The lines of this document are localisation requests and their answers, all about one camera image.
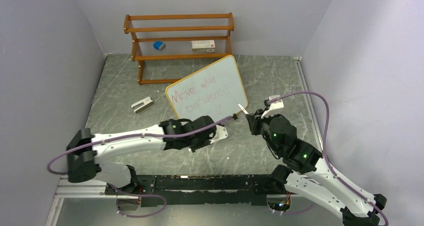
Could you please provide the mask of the white red-ended marker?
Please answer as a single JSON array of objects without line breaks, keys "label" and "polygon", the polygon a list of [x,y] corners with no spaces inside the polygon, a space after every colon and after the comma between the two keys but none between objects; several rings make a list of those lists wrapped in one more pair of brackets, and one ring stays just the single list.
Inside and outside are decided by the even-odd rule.
[{"label": "white red-ended marker", "polygon": [[245,114],[245,115],[248,115],[249,114],[249,112],[240,104],[240,103],[238,103],[237,104],[238,106],[239,106],[239,108],[241,109],[241,111]]}]

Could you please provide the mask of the yellow framed whiteboard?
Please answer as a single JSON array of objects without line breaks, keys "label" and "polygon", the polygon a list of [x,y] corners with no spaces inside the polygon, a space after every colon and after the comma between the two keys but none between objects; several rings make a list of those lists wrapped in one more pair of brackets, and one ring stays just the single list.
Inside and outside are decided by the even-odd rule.
[{"label": "yellow framed whiteboard", "polygon": [[219,121],[249,105],[236,59],[227,55],[165,89],[179,119],[210,116]]}]

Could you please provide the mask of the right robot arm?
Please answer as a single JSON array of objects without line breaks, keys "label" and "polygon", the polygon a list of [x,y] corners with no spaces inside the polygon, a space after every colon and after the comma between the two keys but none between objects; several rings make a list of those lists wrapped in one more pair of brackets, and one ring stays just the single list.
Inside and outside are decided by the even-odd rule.
[{"label": "right robot arm", "polygon": [[331,170],[323,154],[297,137],[297,128],[281,114],[262,117],[263,110],[246,114],[249,130],[260,135],[278,165],[271,174],[270,188],[303,196],[341,219],[344,226],[377,226],[387,199],[372,194]]}]

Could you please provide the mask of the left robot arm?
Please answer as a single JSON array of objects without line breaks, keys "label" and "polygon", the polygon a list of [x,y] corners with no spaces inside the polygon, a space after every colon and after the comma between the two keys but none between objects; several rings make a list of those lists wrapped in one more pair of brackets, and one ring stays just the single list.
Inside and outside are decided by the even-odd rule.
[{"label": "left robot arm", "polygon": [[224,126],[214,125],[200,131],[214,121],[208,115],[195,120],[169,119],[148,128],[113,134],[93,134],[90,128],[79,130],[66,150],[67,175],[70,183],[98,180],[134,193],[139,180],[134,167],[117,164],[112,158],[143,151],[182,150],[191,152],[228,137]]}]

